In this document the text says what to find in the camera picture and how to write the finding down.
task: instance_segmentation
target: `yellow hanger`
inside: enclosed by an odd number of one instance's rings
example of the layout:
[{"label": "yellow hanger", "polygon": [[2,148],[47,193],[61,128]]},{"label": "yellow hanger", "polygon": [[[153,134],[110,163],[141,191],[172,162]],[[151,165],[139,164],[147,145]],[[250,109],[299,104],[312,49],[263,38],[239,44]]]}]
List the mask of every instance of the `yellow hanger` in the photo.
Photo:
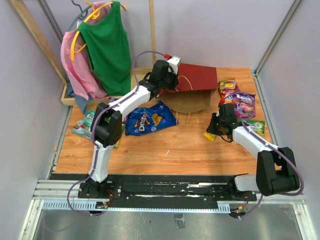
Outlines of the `yellow hanger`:
[{"label": "yellow hanger", "polygon": [[[95,12],[95,6],[93,3],[88,2],[88,0],[84,0],[86,4],[90,5],[92,7],[92,11]],[[97,12],[97,14],[92,15],[92,19],[97,19],[100,16],[100,10]]]},{"label": "yellow hanger", "polygon": [[[104,8],[104,7],[112,4],[112,3],[113,3],[113,2],[111,1],[111,2],[108,2],[108,3],[103,4],[102,6],[98,7],[98,8],[97,8],[96,10],[94,10],[83,22],[86,23],[90,18],[92,18],[93,15],[95,15],[97,12],[99,12],[100,9],[102,9],[102,8]],[[122,4],[121,4],[121,7],[122,7],[125,11],[127,11],[127,9],[126,9]],[[71,60],[72,60],[72,61],[75,60],[75,54],[79,53],[82,49],[84,49],[84,48],[87,46],[86,43],[85,43],[83,46],[80,46],[79,44],[76,44],[76,41],[77,41],[77,38],[78,38],[79,34],[80,34],[80,32],[77,31],[77,32],[75,33],[75,36],[74,36],[73,40],[72,40],[71,50],[70,50]],[[80,49],[78,49],[77,51],[75,51],[76,45],[77,45],[78,47],[80,47]]]}]

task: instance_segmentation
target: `wooden frame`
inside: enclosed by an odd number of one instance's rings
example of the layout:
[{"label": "wooden frame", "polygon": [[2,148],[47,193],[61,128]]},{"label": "wooden frame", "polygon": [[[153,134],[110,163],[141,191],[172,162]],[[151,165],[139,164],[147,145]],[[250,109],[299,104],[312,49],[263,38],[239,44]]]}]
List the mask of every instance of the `wooden frame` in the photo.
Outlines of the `wooden frame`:
[{"label": "wooden frame", "polygon": [[[29,31],[32,33],[33,37],[43,50],[46,57],[49,59],[59,78],[62,80],[64,84],[64,88],[62,91],[61,102],[66,106],[76,105],[76,101],[74,97],[67,96],[67,73],[62,66],[60,60],[55,55],[53,49],[48,43],[45,35],[41,31],[40,27],[36,23],[35,19],[29,12],[27,6],[25,5],[23,0],[10,0],[25,25],[28,27]],[[154,0],[149,0],[149,12],[150,12],[150,30],[151,30],[151,48],[153,51],[156,50],[156,32],[155,32],[155,10],[154,10]],[[152,62],[153,64],[156,62],[156,54],[152,54]],[[138,67],[135,69],[136,73],[146,73],[150,72],[151,68],[149,67]],[[100,100],[92,100],[90,104],[98,104],[101,102]]]}]

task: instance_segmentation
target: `blue fabric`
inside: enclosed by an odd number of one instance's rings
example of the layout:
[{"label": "blue fabric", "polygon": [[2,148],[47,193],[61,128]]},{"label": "blue fabric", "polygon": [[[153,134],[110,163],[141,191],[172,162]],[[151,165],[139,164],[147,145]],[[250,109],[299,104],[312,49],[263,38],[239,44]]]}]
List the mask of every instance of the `blue fabric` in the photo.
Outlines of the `blue fabric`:
[{"label": "blue fabric", "polygon": [[92,96],[90,94],[88,94],[89,99],[85,99],[82,96],[78,96],[75,94],[74,89],[71,86],[71,83],[68,83],[67,89],[66,89],[66,94],[69,97],[74,97],[74,100],[76,102],[76,104],[78,105],[78,107],[81,109],[81,111],[85,114],[87,112],[87,106],[89,104],[89,102],[93,99]]}]

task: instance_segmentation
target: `table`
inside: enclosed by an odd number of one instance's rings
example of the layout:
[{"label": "table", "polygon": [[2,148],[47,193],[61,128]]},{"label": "table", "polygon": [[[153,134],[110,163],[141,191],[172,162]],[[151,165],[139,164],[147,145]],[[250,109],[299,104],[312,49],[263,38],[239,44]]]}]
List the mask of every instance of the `table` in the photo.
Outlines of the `table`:
[{"label": "table", "polygon": [[[256,86],[249,68],[217,68],[218,81],[235,78],[243,92],[257,94]],[[173,174],[173,175],[235,175],[256,172],[257,160],[235,142],[227,143],[220,137],[214,142],[203,136],[213,112],[217,112],[220,96],[216,90],[211,97],[210,107],[200,112],[179,114],[182,128],[173,126],[142,136],[125,136],[117,149],[113,149],[110,174]],[[265,117],[258,95],[255,97],[256,117]],[[155,102],[143,104],[150,107]],[[72,109],[65,138],[55,169],[56,173],[88,173],[92,163],[94,146],[70,129],[83,117],[77,106]],[[265,138],[271,141],[268,127]]]}]

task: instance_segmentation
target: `purple chip bag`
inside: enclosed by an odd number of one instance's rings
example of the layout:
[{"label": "purple chip bag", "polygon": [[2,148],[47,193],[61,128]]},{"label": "purple chip bag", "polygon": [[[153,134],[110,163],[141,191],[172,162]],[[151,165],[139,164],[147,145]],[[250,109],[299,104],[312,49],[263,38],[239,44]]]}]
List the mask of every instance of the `purple chip bag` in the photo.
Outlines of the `purple chip bag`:
[{"label": "purple chip bag", "polygon": [[232,95],[233,97],[233,106],[235,111],[235,116],[242,119],[250,118],[253,111],[254,111],[254,105],[256,100],[255,94],[248,94],[252,97],[252,100],[242,93],[234,93]]}]

